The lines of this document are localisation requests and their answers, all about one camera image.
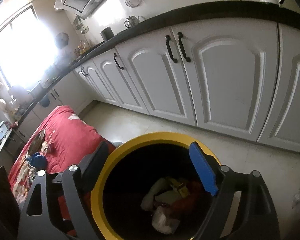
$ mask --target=red bedsheet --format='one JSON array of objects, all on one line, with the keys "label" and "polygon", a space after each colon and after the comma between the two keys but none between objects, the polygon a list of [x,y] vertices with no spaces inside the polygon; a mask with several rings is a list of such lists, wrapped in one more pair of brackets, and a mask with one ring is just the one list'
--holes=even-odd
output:
[{"label": "red bedsheet", "polygon": [[[81,121],[69,106],[56,107],[34,132],[10,170],[8,179],[15,197],[20,194],[13,188],[24,166],[26,152],[32,140],[42,129],[46,131],[45,141],[53,143],[52,152],[46,154],[48,173],[62,172],[70,165],[78,164],[85,155],[93,153],[100,142],[108,142],[92,126]],[[111,153],[115,147],[110,142],[108,145]],[[18,190],[22,188],[22,194],[26,196],[29,187],[26,171],[24,173],[23,179],[18,183]]]}]

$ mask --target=bright window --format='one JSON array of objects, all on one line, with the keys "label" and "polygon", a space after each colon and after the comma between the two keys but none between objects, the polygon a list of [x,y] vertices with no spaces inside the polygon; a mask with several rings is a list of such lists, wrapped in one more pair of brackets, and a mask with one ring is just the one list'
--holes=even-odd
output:
[{"label": "bright window", "polygon": [[0,71],[8,87],[18,84],[31,89],[53,64],[57,52],[53,36],[32,7],[0,30]]}]

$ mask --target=plate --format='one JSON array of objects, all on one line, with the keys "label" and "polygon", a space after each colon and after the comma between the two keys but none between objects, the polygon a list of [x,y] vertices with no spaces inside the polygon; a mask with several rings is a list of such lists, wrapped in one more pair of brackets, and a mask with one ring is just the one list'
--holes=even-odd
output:
[{"label": "plate", "polygon": [[32,156],[33,154],[35,154],[36,152],[39,151],[39,149],[41,148],[41,144],[44,141],[45,133],[46,133],[46,131],[45,131],[45,129],[43,129],[34,138],[34,140],[32,141],[32,143],[30,144],[28,152],[27,152],[27,154],[29,156]]}]

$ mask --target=cabinet panel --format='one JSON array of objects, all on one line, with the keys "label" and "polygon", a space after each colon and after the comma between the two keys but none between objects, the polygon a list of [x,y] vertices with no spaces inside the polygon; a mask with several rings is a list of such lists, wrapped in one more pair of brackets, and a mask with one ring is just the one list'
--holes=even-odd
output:
[{"label": "cabinet panel", "polygon": [[63,105],[70,106],[77,114],[92,101],[90,93],[82,86],[72,71],[61,79],[52,90]]},{"label": "cabinet panel", "polygon": [[106,86],[103,78],[99,72],[97,72],[96,65],[92,60],[84,64],[86,73],[89,75],[90,80],[100,95],[100,101],[109,103],[116,106],[121,106],[113,92]]},{"label": "cabinet panel", "polygon": [[81,70],[82,67],[84,66],[80,66],[74,70],[77,74],[77,77],[79,77],[79,81],[81,81],[81,83],[91,93],[94,99],[100,100],[99,91],[93,86],[90,77],[85,76],[87,74],[87,70],[86,69]]},{"label": "cabinet panel", "polygon": [[18,127],[18,133],[27,142],[40,124],[41,120],[39,117],[33,111],[30,111],[20,127]]},{"label": "cabinet panel", "polygon": [[[114,55],[117,63],[124,69],[119,69],[114,61]],[[138,91],[136,90],[126,67],[120,60],[119,54],[115,49],[111,49],[93,59],[97,69],[102,74],[108,87],[114,92],[116,98],[120,101],[122,107],[130,110],[149,114]]]},{"label": "cabinet panel", "polygon": [[212,19],[172,29],[190,57],[183,62],[198,126],[256,141],[276,80],[276,23]]},{"label": "cabinet panel", "polygon": [[[177,63],[169,56],[166,35]],[[169,28],[116,46],[151,115],[196,125],[187,77]]]},{"label": "cabinet panel", "polygon": [[258,142],[300,152],[300,31],[280,24],[279,33],[277,87]]},{"label": "cabinet panel", "polygon": [[47,94],[47,97],[50,101],[48,107],[43,107],[40,105],[40,103],[37,103],[34,107],[33,111],[34,113],[43,121],[53,109],[55,109],[57,106],[62,106],[62,103],[57,98],[57,95],[53,94],[52,91],[49,91]]}]

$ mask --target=white floor tile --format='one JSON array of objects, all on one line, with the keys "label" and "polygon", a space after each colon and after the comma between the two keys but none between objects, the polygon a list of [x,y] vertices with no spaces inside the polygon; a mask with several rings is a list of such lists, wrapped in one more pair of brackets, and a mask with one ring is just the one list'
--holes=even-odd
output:
[{"label": "white floor tile", "polygon": [[276,207],[281,236],[297,217],[293,195],[300,188],[300,155],[251,144],[194,127],[98,103],[83,119],[109,141],[126,142],[145,133],[171,131],[187,134],[205,144],[236,172],[262,174]]}]

